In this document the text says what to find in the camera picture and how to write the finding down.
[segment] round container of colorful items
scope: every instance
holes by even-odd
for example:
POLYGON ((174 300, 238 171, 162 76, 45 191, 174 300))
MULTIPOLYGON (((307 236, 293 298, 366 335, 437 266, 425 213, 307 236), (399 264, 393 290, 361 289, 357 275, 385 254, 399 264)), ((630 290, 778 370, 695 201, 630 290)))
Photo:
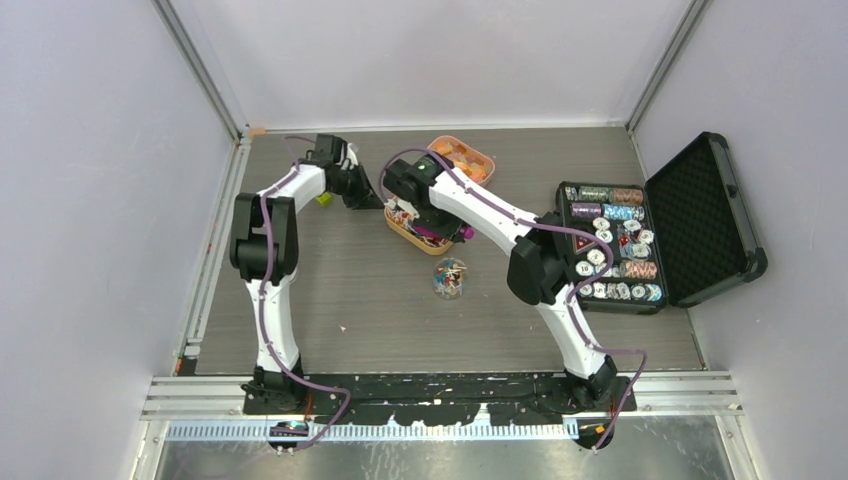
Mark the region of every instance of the round container of colorful items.
MULTIPOLYGON (((443 135, 433 140, 427 148, 453 161, 454 165, 478 185, 489 183, 495 173, 495 162, 491 158, 455 137, 443 135)), ((453 242, 427 235, 413 227, 412 215, 396 206, 395 201, 396 199, 391 199, 391 206, 385 208, 389 228, 429 255, 442 255, 450 249, 453 242)))
POLYGON ((445 300, 459 298, 465 289, 466 275, 467 269, 462 260, 443 258, 433 271, 433 290, 445 300))
MULTIPOLYGON (((601 241, 617 243, 621 262, 604 273, 609 281, 584 285, 583 298, 659 302, 662 287, 656 283, 658 267, 653 257, 654 232, 645 228, 644 195, 636 188, 598 186, 563 187, 575 221, 591 221, 594 234, 601 241)), ((575 265, 577 274, 590 277, 606 268, 606 255, 597 245, 573 237, 575 254, 585 260, 575 265)))

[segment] black case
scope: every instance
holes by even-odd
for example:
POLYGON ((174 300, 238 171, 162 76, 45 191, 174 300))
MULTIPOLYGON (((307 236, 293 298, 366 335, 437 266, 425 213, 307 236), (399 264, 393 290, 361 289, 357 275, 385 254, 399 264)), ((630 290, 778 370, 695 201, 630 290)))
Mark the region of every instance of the black case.
MULTIPOLYGON (((573 218, 563 187, 603 186, 638 188, 644 193, 646 228, 655 233, 651 258, 658 267, 655 280, 609 278, 599 281, 656 283, 663 289, 658 302, 597 299, 578 296, 581 308, 590 311, 653 314, 666 305, 687 308, 765 273, 768 259, 757 241, 733 173, 727 140, 704 132, 675 156, 645 186, 562 182, 556 191, 557 210, 566 226, 594 232, 590 220, 573 218)), ((622 258, 617 242, 610 244, 615 264, 622 258)), ((569 249, 571 281, 574 265, 584 260, 569 249)))

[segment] case lid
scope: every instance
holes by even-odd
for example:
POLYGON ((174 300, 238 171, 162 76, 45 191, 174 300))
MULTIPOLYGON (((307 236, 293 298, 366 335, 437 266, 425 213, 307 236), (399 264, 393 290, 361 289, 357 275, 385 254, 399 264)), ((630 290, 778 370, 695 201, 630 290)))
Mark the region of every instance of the case lid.
POLYGON ((645 193, 671 305, 695 305, 765 271, 721 135, 699 135, 645 182, 645 193))

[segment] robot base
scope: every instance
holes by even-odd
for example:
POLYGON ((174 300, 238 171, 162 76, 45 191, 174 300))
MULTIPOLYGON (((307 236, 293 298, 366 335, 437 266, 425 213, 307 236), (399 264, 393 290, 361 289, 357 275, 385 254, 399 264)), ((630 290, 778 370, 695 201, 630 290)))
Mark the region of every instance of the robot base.
MULTIPOLYGON (((292 373, 303 377, 298 358, 292 373)), ((253 369, 253 380, 241 386, 244 390, 243 412, 247 415, 279 415, 297 411, 306 399, 307 389, 282 372, 268 372, 262 367, 253 369)))

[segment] white panel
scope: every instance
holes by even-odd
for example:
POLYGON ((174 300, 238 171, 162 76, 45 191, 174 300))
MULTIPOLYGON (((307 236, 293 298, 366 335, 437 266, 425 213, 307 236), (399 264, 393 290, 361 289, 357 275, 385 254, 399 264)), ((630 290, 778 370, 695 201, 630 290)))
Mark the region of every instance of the white panel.
POLYGON ((218 83, 267 128, 621 123, 688 5, 177 3, 218 83))
POLYGON ((0 2, 0 65, 0 478, 112 480, 232 144, 149 1, 0 2))
POLYGON ((847 21, 844 1, 713 2, 637 131, 649 173, 702 130, 730 143, 769 270, 692 314, 774 478, 848 468, 847 21))

